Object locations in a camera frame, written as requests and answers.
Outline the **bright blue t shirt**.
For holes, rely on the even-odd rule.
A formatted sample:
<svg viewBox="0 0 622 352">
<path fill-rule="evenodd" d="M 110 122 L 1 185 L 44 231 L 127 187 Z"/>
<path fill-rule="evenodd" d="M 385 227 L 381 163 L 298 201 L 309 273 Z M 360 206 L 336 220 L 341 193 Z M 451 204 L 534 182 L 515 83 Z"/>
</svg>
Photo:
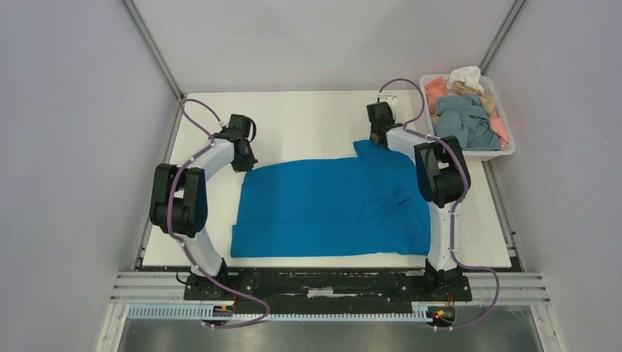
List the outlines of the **bright blue t shirt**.
<svg viewBox="0 0 622 352">
<path fill-rule="evenodd" d="M 430 211 L 413 160 L 369 141 L 354 142 L 354 151 L 248 172 L 231 256 L 427 254 Z"/>
</svg>

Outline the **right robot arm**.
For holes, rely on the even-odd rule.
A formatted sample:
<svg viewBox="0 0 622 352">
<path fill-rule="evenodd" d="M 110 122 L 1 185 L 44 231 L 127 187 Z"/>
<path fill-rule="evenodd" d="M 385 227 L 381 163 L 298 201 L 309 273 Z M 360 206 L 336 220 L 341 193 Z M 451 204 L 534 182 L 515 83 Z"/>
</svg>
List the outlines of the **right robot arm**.
<svg viewBox="0 0 622 352">
<path fill-rule="evenodd" d="M 386 101 L 371 103 L 366 110 L 370 141 L 413 160 L 420 193 L 429 205 L 431 245 L 423 274 L 425 293 L 433 299 L 466 293 L 468 279 L 455 261 L 455 233 L 470 176 L 457 138 L 439 138 L 396 123 Z"/>
</svg>

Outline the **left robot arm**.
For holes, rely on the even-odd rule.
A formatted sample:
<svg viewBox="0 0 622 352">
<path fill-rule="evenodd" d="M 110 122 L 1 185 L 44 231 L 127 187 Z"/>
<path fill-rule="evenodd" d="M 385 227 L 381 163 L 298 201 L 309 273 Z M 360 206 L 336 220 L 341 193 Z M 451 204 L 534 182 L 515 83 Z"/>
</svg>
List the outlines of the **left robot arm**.
<svg viewBox="0 0 622 352">
<path fill-rule="evenodd" d="M 155 168 L 149 219 L 173 238 L 191 263 L 191 273 L 212 299 L 224 298 L 230 289 L 227 266 L 208 231 L 207 182 L 230 165 L 234 172 L 248 172 L 257 159 L 251 142 L 256 124 L 247 116 L 233 114 L 220 132 L 181 165 L 159 164 Z"/>
</svg>

